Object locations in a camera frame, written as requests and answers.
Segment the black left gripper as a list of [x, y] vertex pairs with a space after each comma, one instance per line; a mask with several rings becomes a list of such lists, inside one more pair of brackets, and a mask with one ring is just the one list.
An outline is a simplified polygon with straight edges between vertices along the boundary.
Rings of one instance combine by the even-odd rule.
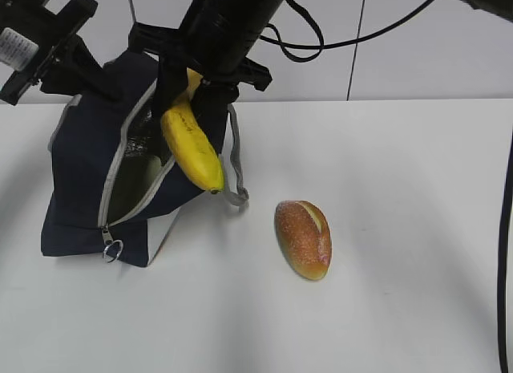
[[112, 101], [122, 89], [96, 62], [78, 31], [93, 17], [96, 0], [70, 0], [57, 13], [49, 0], [1, 0], [1, 63], [14, 72], [1, 100], [15, 105], [32, 86], [51, 95], [88, 90]]

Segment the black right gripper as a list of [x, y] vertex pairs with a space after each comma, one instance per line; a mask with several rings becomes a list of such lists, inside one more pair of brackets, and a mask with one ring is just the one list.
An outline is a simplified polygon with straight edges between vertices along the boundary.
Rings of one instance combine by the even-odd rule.
[[232, 154], [240, 154], [240, 133], [233, 103], [239, 96], [236, 84], [247, 83], [258, 91], [273, 78], [269, 69], [248, 58], [260, 36], [258, 31], [239, 28], [222, 18], [196, 16], [179, 28], [135, 23], [128, 36], [128, 49], [160, 55], [156, 91], [151, 104], [155, 154], [170, 157], [161, 129], [161, 119], [188, 85], [187, 68], [204, 79], [192, 97], [196, 120], [215, 153], [221, 154], [227, 122], [232, 129]]

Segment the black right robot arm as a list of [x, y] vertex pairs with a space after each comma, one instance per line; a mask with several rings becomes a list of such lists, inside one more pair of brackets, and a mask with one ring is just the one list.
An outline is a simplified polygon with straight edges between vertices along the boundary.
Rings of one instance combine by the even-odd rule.
[[[237, 85], [247, 83], [264, 91], [272, 81], [267, 67], [248, 58], [257, 40], [280, 47], [282, 53], [295, 63], [308, 63], [322, 52], [364, 43], [382, 36], [425, 10], [435, 0], [426, 0], [409, 14], [371, 34], [355, 39], [327, 43], [312, 15], [295, 0], [191, 0], [177, 28], [153, 26], [134, 22], [128, 46], [131, 51], [147, 52], [159, 58], [156, 96], [152, 105], [154, 116], [164, 113], [178, 94], [186, 88], [186, 68], [202, 74], [213, 90], [225, 91], [218, 105], [209, 111], [227, 108], [236, 98]], [[459, 0], [474, 10], [483, 10], [507, 21], [512, 20], [512, 0]], [[280, 35], [271, 39], [262, 33], [277, 32], [271, 23], [282, 4], [295, 10], [317, 36], [317, 43], [300, 45], [285, 42]]]

